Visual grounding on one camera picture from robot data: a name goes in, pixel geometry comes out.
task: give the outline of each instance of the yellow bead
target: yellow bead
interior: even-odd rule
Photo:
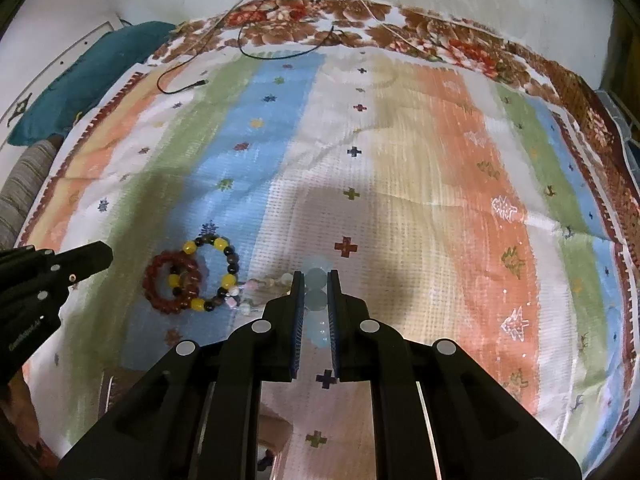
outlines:
[[[220,280],[220,285],[229,290],[232,286],[236,284],[236,277],[232,274],[225,274],[222,276],[222,280]]]
[[[187,254],[193,254],[196,251],[196,249],[197,249],[196,244],[192,240],[185,242],[184,245],[182,246],[182,251]]]
[[[204,312],[204,300],[202,298],[193,298],[191,300],[191,309],[196,312]]]
[[[219,251],[224,251],[227,247],[229,247],[229,242],[227,242],[224,238],[216,238],[216,240],[213,242],[213,246]]]
[[[175,288],[180,286],[180,275],[179,274],[169,274],[169,286],[171,288]]]

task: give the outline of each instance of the pink bead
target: pink bead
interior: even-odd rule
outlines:
[[[244,290],[247,291],[247,292],[255,292],[256,290],[258,290],[258,287],[259,287],[259,285],[258,285],[257,282],[251,282],[251,281],[246,282],[242,286],[242,288],[244,288]]]

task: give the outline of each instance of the teal cushion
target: teal cushion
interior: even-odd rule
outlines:
[[[66,136],[78,112],[95,107],[127,69],[169,40],[174,28],[146,22],[105,34],[38,96],[15,124],[9,144],[31,146],[52,134]]]

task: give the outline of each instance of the striped cushion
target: striped cushion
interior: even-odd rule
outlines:
[[[40,140],[15,163],[0,191],[0,250],[14,246],[56,153],[51,142]]]

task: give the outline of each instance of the yellow and black beaded bracelet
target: yellow and black beaded bracelet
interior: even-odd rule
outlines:
[[[193,254],[199,247],[202,247],[205,244],[213,245],[226,256],[226,262],[228,263],[226,267],[226,274],[222,276],[222,279],[220,280],[220,288],[218,289],[215,297],[210,300],[193,298],[191,300],[190,307],[192,310],[196,310],[198,312],[202,312],[204,310],[210,312],[217,306],[225,303],[225,301],[229,306],[236,306],[238,304],[237,298],[239,294],[239,289],[236,285],[236,274],[239,270],[238,255],[225,238],[213,234],[202,235],[194,240],[185,242],[182,246],[182,252],[185,254]],[[182,293],[180,282],[180,274],[174,272],[169,274],[169,286],[172,288],[174,296],[180,296]]]

